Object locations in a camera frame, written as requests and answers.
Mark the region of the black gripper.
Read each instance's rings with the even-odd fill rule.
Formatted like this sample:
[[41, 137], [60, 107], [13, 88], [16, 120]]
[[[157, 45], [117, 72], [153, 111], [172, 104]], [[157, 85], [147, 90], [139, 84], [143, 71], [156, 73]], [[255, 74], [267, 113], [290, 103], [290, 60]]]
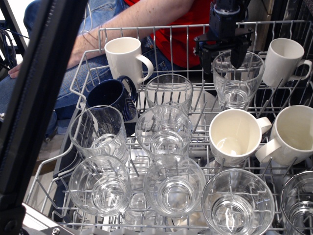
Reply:
[[209, 30], [194, 38], [194, 52], [199, 54], [204, 73], [211, 73], [216, 51], [204, 48], [204, 42], [216, 42], [218, 50], [231, 49], [230, 61], [238, 69], [251, 45], [251, 29], [240, 29], [236, 23], [245, 22], [248, 17], [248, 0], [214, 0], [210, 4]]

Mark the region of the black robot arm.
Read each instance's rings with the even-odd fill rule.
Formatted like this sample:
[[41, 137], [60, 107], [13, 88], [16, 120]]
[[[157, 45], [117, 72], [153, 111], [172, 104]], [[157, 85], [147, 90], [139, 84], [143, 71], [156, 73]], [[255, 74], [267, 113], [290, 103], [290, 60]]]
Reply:
[[17, 235], [26, 209], [22, 204], [66, 70], [84, 52], [124, 36], [147, 37], [189, 13], [192, 0], [141, 0], [110, 17], [103, 12], [98, 27], [78, 33], [85, 0], [44, 0], [38, 9], [28, 50], [10, 71], [17, 79], [0, 126], [0, 232]]

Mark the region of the person's bare hand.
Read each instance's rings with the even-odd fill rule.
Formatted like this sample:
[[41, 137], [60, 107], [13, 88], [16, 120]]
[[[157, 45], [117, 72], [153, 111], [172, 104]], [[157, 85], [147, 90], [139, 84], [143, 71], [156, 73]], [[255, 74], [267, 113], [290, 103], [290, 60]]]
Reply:
[[8, 71], [8, 75], [11, 79], [15, 79], [18, 77], [18, 74], [20, 72], [20, 69], [21, 69], [21, 66], [22, 66], [22, 63], [16, 65], [14, 68], [10, 69]]

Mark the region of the person's bare forearm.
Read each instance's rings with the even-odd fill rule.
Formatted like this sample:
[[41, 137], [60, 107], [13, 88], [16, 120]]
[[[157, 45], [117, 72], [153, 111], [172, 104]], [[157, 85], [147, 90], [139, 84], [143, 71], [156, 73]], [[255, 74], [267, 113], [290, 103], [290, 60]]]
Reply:
[[107, 22], [78, 35], [67, 69], [78, 65], [85, 51], [99, 49], [120, 37], [118, 28], [142, 27], [139, 37], [146, 37], [152, 33], [151, 27], [173, 23], [185, 15], [193, 3], [192, 0], [140, 0]]

